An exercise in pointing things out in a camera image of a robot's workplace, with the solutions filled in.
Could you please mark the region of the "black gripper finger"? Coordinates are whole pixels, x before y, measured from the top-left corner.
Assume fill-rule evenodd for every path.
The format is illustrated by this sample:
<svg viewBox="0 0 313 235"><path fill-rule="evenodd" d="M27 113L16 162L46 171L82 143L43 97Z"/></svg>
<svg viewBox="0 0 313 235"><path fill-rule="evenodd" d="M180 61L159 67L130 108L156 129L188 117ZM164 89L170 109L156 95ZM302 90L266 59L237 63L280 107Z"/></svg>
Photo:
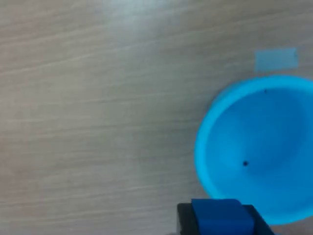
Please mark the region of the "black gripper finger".
<svg viewBox="0 0 313 235"><path fill-rule="evenodd" d="M244 208L248 211L254 220L253 235L275 235L270 226L260 216L257 210L252 205L244 205Z"/></svg>
<svg viewBox="0 0 313 235"><path fill-rule="evenodd" d="M191 203L177 204L177 234L178 235L200 234Z"/></svg>

